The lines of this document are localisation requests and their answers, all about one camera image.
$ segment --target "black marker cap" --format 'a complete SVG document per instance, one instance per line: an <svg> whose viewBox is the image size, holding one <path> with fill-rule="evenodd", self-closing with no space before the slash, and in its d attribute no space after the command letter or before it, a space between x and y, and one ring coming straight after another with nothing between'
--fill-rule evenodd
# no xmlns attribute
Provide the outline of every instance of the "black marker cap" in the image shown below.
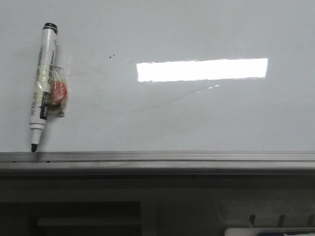
<svg viewBox="0 0 315 236"><path fill-rule="evenodd" d="M46 23L43 29L52 29L56 34L58 34L57 26L53 23L50 23L50 22Z"/></svg>

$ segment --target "marker barrel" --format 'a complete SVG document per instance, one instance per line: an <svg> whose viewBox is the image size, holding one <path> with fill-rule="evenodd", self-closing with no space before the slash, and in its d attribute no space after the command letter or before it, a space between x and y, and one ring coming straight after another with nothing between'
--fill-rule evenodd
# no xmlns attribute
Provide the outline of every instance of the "marker barrel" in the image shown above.
<svg viewBox="0 0 315 236"><path fill-rule="evenodd" d="M42 31L30 120L31 144L35 145L39 144L48 116L48 101L50 99L52 67L57 47L57 33L57 26L52 23L46 23Z"/></svg>

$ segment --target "whiteboard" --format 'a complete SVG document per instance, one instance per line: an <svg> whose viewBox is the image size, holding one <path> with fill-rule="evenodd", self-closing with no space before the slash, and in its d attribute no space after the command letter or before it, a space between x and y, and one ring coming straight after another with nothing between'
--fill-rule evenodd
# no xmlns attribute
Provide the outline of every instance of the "whiteboard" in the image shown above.
<svg viewBox="0 0 315 236"><path fill-rule="evenodd" d="M30 151L46 22L59 29L70 96L39 151L315 149L315 1L0 5L0 151ZM221 59L268 59L268 67L264 78L138 81L141 63Z"/></svg>

